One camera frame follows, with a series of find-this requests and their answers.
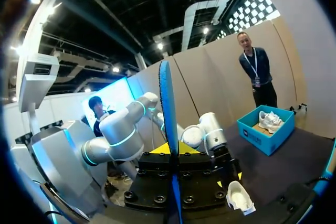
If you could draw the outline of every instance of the ceiling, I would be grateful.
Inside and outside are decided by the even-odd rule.
[[[61,54],[58,80],[48,94],[81,92],[86,87],[99,90],[113,80],[134,74],[139,71],[134,57],[138,52],[147,65],[162,60],[164,52],[169,56],[180,52],[185,12],[192,4],[202,1],[211,0],[57,0],[56,4],[61,5],[49,16],[39,49],[42,54],[54,55],[55,51],[60,52],[58,56]],[[220,20],[238,2],[230,0]],[[18,40],[23,40],[34,10],[20,30]],[[188,48],[199,46],[205,38],[205,27],[209,28],[207,42],[216,39],[224,25],[212,24],[216,12],[217,7],[196,11]],[[163,44],[163,50],[159,50],[154,36],[172,29],[178,31],[156,41]],[[77,65],[85,67],[70,78]],[[112,71],[116,66],[120,68],[119,73]],[[9,97],[15,92],[11,78]]]

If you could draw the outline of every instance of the dark hair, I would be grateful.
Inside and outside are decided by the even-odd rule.
[[[100,97],[91,97],[89,100],[89,107],[94,111],[94,107],[96,106],[97,103],[102,103]]]
[[[246,33],[246,32],[244,32],[244,31],[241,31],[238,35],[237,35],[237,38],[239,37],[239,35],[242,35],[242,34],[246,34],[247,35],[247,37],[249,37],[248,36],[248,34]]]

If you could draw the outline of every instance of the black shirt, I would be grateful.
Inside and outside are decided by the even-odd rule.
[[[256,54],[257,54],[257,72],[258,72],[258,77],[260,78],[260,84],[267,84],[272,81],[272,76],[270,74],[269,70],[269,61],[267,54],[265,50],[261,47],[255,47],[256,49]],[[239,62],[247,75],[251,78],[251,83],[252,86],[255,86],[255,81],[256,81],[256,74],[254,73],[251,65],[256,69],[256,62],[255,62],[255,55],[254,55],[254,50],[252,50],[253,55],[252,56],[247,56],[246,58],[248,61],[251,63],[248,63],[246,60],[244,53],[239,56]]]
[[[114,110],[107,111],[107,113],[109,113],[109,114],[113,114],[114,112],[115,112]],[[96,135],[96,137],[103,136],[103,134],[101,133],[101,131],[99,129],[99,123],[100,123],[100,121],[96,120],[96,122],[94,123],[94,126],[93,126],[93,132]]]

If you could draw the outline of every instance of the badge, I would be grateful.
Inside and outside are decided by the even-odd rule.
[[[260,88],[260,78],[257,76],[255,80],[256,80],[256,87]]]

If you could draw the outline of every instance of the screen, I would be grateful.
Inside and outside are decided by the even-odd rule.
[[[97,91],[82,101],[83,110],[86,118],[88,119],[90,127],[96,122],[94,112],[89,107],[89,100],[91,97],[100,97],[103,103],[104,110],[118,111],[125,108],[128,104],[134,101],[134,97],[130,86],[128,85],[127,78],[122,78],[107,87]]]

